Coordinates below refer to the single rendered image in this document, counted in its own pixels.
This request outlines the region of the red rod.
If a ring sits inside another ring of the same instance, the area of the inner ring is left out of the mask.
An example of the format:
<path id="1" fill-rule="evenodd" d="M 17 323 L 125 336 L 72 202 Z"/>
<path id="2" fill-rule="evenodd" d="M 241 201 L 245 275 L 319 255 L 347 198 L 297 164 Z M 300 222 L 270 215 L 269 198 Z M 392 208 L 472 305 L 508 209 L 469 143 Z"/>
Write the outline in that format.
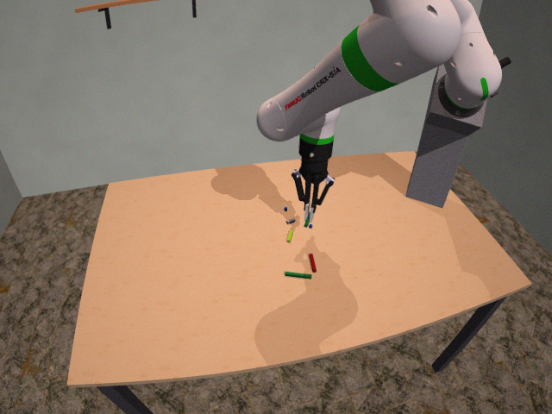
<path id="1" fill-rule="evenodd" d="M 313 272 L 313 273 L 316 273 L 316 272 L 317 272 L 317 269 L 316 269 L 316 265 L 315 265 L 315 261 L 314 261 L 313 254 L 310 254 L 310 263 L 311 263 L 311 267 L 312 267 L 312 272 Z"/>

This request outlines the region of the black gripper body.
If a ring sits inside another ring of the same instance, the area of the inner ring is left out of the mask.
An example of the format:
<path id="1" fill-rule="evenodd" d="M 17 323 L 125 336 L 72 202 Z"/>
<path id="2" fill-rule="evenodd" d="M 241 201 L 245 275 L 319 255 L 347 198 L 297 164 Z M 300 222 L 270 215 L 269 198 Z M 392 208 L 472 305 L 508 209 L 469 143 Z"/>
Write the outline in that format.
<path id="1" fill-rule="evenodd" d="M 310 175 L 310 183 L 314 184 L 314 177 L 319 177 L 318 184 L 322 183 L 329 175 L 327 171 L 328 160 L 321 162 L 308 161 L 302 157 L 299 172 L 305 180 L 305 175 Z"/>

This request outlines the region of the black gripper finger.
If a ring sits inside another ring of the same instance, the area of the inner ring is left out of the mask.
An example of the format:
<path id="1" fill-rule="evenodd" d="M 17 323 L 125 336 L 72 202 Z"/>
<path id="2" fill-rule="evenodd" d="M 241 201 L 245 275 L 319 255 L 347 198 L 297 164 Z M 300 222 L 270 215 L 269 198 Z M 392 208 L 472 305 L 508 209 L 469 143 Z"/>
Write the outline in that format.
<path id="1" fill-rule="evenodd" d="M 303 189 L 303 185 L 302 185 L 302 180 L 301 180 L 301 177 L 300 177 L 300 172 L 299 172 L 299 169 L 298 170 L 294 170 L 292 172 L 292 177 L 295 181 L 295 185 L 296 185 L 296 189 L 297 189 L 297 193 L 298 193 L 298 200 L 299 201 L 303 201 L 304 202 L 304 221 L 306 221 L 308 215 L 309 215 L 309 210 L 310 210 L 310 198 L 311 198 L 311 183 L 310 183 L 310 175 L 307 173 L 305 175 L 305 192 L 304 192 L 304 189 Z"/>
<path id="2" fill-rule="evenodd" d="M 334 184 L 335 182 L 335 178 L 331 178 L 329 175 L 328 177 L 326 178 L 326 186 L 324 187 L 324 190 L 323 190 L 323 193 L 321 195 L 321 197 L 319 199 L 317 199 L 317 196 L 318 196 L 318 189 L 319 189 L 319 184 L 318 184 L 318 179 L 319 177 L 316 175 L 314 177 L 314 185 L 313 185 L 313 195 L 312 195 L 312 202 L 311 202 L 311 206 L 310 206 L 310 223 L 312 223 L 312 220 L 314 218 L 314 213 L 316 211 L 316 207 L 317 205 L 321 205 L 326 194 L 327 194 L 327 191 L 328 189 Z M 314 207 L 314 208 L 313 208 Z"/>

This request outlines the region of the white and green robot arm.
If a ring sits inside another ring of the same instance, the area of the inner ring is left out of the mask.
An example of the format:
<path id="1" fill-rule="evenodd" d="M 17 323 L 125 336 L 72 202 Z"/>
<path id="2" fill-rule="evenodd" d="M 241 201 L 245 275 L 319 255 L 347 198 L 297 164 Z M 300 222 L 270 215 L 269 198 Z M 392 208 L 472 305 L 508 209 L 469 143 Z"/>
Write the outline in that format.
<path id="1" fill-rule="evenodd" d="M 300 135 L 299 154 L 326 161 L 339 107 L 442 64 L 448 75 L 438 97 L 450 114 L 472 116 L 498 94 L 501 68 L 511 60 L 498 61 L 468 0 L 370 2 L 373 13 L 364 22 L 297 83 L 261 105 L 256 122 L 267 139 Z"/>

